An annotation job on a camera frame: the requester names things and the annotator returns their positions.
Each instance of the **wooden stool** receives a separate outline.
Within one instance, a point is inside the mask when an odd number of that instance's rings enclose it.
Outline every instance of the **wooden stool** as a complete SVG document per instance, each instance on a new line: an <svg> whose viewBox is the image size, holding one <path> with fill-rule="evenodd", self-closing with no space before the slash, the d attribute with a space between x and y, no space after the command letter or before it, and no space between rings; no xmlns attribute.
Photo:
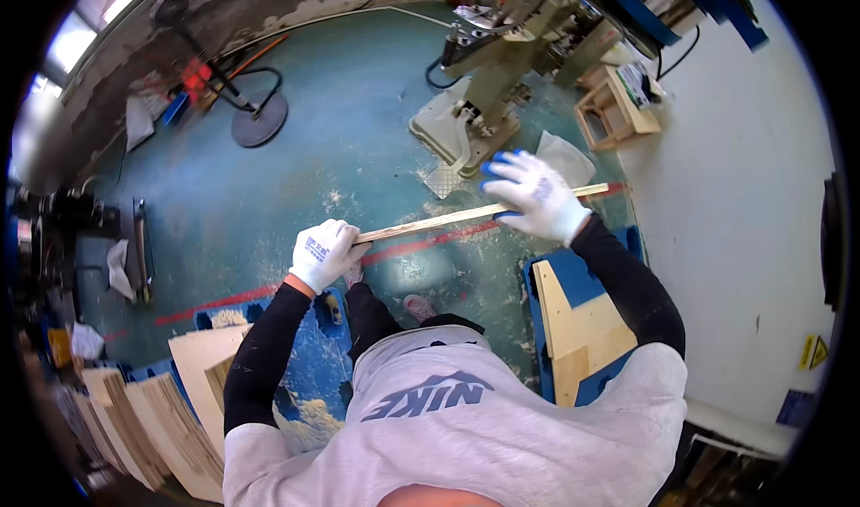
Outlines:
<svg viewBox="0 0 860 507"><path fill-rule="evenodd" d="M637 108L630 99L615 67L600 65L579 82L589 91L576 104L574 114L591 150L611 150L622 143L661 131L656 117L648 110ZM588 114L599 119L606 137L595 139L586 119Z"/></svg>

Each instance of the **orange pipe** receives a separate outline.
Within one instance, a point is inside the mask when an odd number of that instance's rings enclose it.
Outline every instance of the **orange pipe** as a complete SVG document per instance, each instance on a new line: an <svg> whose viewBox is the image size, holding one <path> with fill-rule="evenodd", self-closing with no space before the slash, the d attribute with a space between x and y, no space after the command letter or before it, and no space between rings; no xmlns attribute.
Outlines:
<svg viewBox="0 0 860 507"><path fill-rule="evenodd" d="M289 33L285 33L283 37L281 37L280 39L278 39L278 40L274 41L273 43L269 44L266 48L263 48L262 50L258 51L256 54L254 54L254 56L253 56L251 59L249 59L248 61L243 62L241 65L239 65L239 67L238 67L236 70L234 70L233 72L231 72L231 73L230 73L230 75L229 75L229 76L227 76L227 79L228 79L228 80L232 80L233 78L235 78L235 77L236 77L240 72L242 72L245 68L247 68L249 64L251 64L252 62L254 62L254 61L256 61L257 59L259 59L259 58L260 58L260 56L262 56L263 54L265 54L268 50L272 50L275 46L277 46L277 45L278 45L278 44L280 44L281 42L285 41L285 40L286 40L286 38L287 38L287 37L289 37L289 36L290 36L290 34L289 34Z"/></svg>

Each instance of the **white bag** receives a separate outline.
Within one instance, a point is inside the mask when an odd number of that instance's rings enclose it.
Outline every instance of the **white bag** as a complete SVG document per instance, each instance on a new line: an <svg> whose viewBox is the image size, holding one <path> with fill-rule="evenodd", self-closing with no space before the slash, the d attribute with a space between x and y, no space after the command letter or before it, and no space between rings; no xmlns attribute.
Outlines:
<svg viewBox="0 0 860 507"><path fill-rule="evenodd" d="M107 281L121 295L134 301L132 284L125 275L125 254L128 251L128 240L122 239L107 250Z"/></svg>
<svg viewBox="0 0 860 507"><path fill-rule="evenodd" d="M71 354L87 360L96 360L102 354L105 341L92 326L75 323L71 332Z"/></svg>
<svg viewBox="0 0 860 507"><path fill-rule="evenodd" d="M537 146L537 157L560 172L571 188L587 185L597 172L594 164L580 149L546 130L541 134Z"/></svg>
<svg viewBox="0 0 860 507"><path fill-rule="evenodd" d="M156 127L152 124L152 115L146 109L145 101L140 97L128 97L125 102L125 134L128 141L125 151L129 152L144 140L155 134Z"/></svg>

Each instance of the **gloved hand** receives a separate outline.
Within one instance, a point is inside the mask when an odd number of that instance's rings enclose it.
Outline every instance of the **gloved hand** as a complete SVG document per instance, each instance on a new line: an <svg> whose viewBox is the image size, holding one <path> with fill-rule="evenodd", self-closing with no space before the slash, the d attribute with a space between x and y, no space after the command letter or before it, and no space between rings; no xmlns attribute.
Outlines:
<svg viewBox="0 0 860 507"><path fill-rule="evenodd" d="M368 242L353 247L359 233L359 228L343 220L327 220L302 231L296 236L290 273L321 294L373 245Z"/></svg>
<svg viewBox="0 0 860 507"><path fill-rule="evenodd" d="M546 162L522 149L496 153L481 171L500 180L489 180L481 189L516 205L520 212L493 216L499 223L570 247L591 209L582 206L570 187Z"/></svg>

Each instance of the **window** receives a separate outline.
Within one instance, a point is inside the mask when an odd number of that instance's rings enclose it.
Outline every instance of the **window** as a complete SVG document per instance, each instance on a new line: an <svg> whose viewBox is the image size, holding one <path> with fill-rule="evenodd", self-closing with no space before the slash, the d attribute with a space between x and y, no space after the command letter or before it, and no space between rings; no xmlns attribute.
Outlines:
<svg viewBox="0 0 860 507"><path fill-rule="evenodd" d="M134 4L135 0L78 0L51 41L42 65L40 78L34 80L32 91L61 91L83 55L98 39L99 34Z"/></svg>
<svg viewBox="0 0 860 507"><path fill-rule="evenodd" d="M54 97L59 98L59 93L63 92L63 88L56 83L51 82L42 74L37 74L33 78L33 83L30 85L30 93L42 92L52 94Z"/></svg>
<svg viewBox="0 0 860 507"><path fill-rule="evenodd" d="M70 13L60 26L48 48L48 61L59 65L65 73L71 72L83 52L95 39L95 31L77 13Z"/></svg>

